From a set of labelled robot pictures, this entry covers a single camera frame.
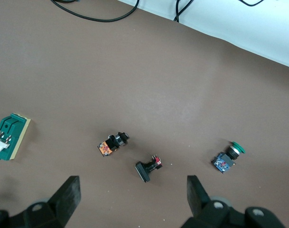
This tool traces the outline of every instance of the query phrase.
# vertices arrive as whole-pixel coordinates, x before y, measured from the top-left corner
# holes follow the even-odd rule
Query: wire
[[[180,0],[176,0],[176,21],[179,23],[179,10],[178,10],[178,5]]]
[[[83,19],[86,19],[86,20],[92,20],[92,21],[97,21],[97,22],[114,22],[114,21],[118,21],[118,20],[124,19],[124,18],[128,17],[130,14],[132,14],[132,13],[137,9],[138,4],[139,4],[139,0],[137,0],[136,5],[134,6],[134,8],[132,8],[130,12],[124,14],[124,15],[121,16],[121,17],[113,18],[113,19],[98,19],[98,18],[91,18],[91,17],[87,17],[87,16],[83,16],[83,15],[81,15],[81,14],[75,13],[75,12],[73,12],[73,11],[71,11],[71,10],[63,7],[63,6],[61,6],[59,3],[56,2],[56,1],[61,1],[61,2],[68,2],[68,3],[70,3],[70,2],[73,2],[73,1],[75,1],[75,0],[73,0],[73,1],[70,1],[70,0],[51,0],[51,1],[52,1],[56,6],[58,6],[60,9],[66,11],[66,12],[68,12],[68,13],[70,13],[70,14],[73,14],[73,15],[75,15],[75,16],[77,16],[77,17],[80,17],[80,18],[83,18]]]
[[[188,4],[178,13],[178,17],[180,16],[180,14],[182,14],[193,2],[194,0],[190,0],[188,2]]]
[[[262,3],[264,0],[260,0],[259,2],[255,3],[255,4],[249,4],[249,3],[245,2],[244,0],[238,0],[238,1],[241,1],[244,5],[247,5],[247,6],[256,6],[259,3]]]

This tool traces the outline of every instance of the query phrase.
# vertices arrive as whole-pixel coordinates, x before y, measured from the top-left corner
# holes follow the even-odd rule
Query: electronic component
[[[0,160],[14,159],[30,119],[12,113],[0,122]]]
[[[235,165],[233,160],[236,160],[240,153],[245,153],[245,150],[238,143],[232,142],[232,145],[227,148],[226,152],[219,153],[218,156],[212,160],[212,163],[220,172],[224,173]]]
[[[127,144],[127,140],[130,137],[126,133],[118,132],[116,136],[109,135],[108,140],[100,143],[98,148],[103,156],[108,156],[112,152],[116,151],[120,146]]]
[[[156,157],[155,155],[152,156],[152,160],[148,163],[142,163],[142,162],[138,162],[136,163],[136,170],[139,173],[141,179],[144,182],[149,182],[150,178],[149,178],[149,173],[152,172],[154,169],[160,169],[162,167],[161,164],[161,159],[159,157]]]

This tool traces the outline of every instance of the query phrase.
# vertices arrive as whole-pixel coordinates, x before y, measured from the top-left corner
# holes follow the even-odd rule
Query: brown table surface
[[[67,7],[100,18],[131,9]],[[11,215],[79,175],[66,227],[178,228],[197,175],[210,196],[265,207],[289,227],[289,67],[139,9],[97,23],[48,0],[0,1],[0,120],[12,112],[32,122],[16,158],[0,161]],[[129,144],[102,157],[97,145],[118,131]],[[247,153],[221,174],[210,160],[228,141]],[[143,183],[134,165],[153,154],[163,168]]]

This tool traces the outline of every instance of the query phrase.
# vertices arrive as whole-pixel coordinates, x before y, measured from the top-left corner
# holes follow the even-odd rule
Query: orange circuit board
[[[112,153],[106,142],[99,144],[98,148],[103,156],[108,156]]]

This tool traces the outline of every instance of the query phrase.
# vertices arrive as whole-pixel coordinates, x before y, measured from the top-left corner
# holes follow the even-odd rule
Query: white wall
[[[135,5],[136,0],[120,0]],[[182,9],[189,0],[181,0]],[[258,0],[247,0],[253,4]],[[140,0],[139,8],[173,19],[175,0]],[[289,66],[289,0],[248,7],[238,0],[194,0],[180,23]]]

